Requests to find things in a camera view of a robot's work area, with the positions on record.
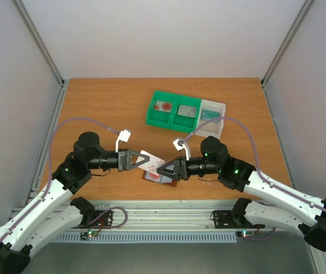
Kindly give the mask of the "brown leather card holder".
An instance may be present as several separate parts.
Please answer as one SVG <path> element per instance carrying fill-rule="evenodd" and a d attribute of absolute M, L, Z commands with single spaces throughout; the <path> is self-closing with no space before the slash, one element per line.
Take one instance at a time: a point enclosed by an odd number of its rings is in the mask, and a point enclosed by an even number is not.
<path fill-rule="evenodd" d="M 176 180 L 171 180 L 170 178 L 162 176 L 161 182 L 158 184 L 163 185 L 163 186 L 168 186 L 168 187 L 176 187 L 178 182 Z"/>

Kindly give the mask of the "card with red circle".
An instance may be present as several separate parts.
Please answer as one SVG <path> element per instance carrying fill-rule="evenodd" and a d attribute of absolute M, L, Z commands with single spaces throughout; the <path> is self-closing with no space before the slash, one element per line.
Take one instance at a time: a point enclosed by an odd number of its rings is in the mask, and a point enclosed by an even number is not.
<path fill-rule="evenodd" d="M 150 172 L 145 172 L 142 179 L 144 180 L 148 180 L 150 182 L 155 182 L 155 183 L 160 183 L 161 182 L 161 179 L 162 179 L 162 176 L 161 175 L 155 175 L 153 173 L 150 173 Z"/>

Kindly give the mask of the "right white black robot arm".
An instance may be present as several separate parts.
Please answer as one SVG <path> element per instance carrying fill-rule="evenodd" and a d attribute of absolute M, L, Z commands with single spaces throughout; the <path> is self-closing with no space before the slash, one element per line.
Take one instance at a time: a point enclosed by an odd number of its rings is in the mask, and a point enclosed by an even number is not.
<path fill-rule="evenodd" d="M 234 158 L 227 146 L 209 136 L 200 145 L 201 157 L 180 156 L 157 169 L 172 180 L 216 174 L 218 181 L 231 190 L 257 196 L 271 203 L 259 204 L 240 198 L 231 214 L 238 226 L 247 223 L 279 228 L 301 235 L 312 247 L 326 252 L 326 198 L 304 194 L 282 184 L 255 166 Z"/>

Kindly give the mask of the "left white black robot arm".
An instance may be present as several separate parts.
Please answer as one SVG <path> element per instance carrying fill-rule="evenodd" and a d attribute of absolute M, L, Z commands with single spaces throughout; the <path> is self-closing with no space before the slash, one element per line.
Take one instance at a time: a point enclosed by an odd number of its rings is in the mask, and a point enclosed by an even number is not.
<path fill-rule="evenodd" d="M 73 198 L 92 178 L 93 169 L 129 171 L 149 159 L 128 149 L 106 151 L 98 134 L 81 134 L 40 193 L 0 227 L 0 273 L 21 273 L 41 248 L 64 231 L 91 228 L 100 221 L 88 200 Z"/>

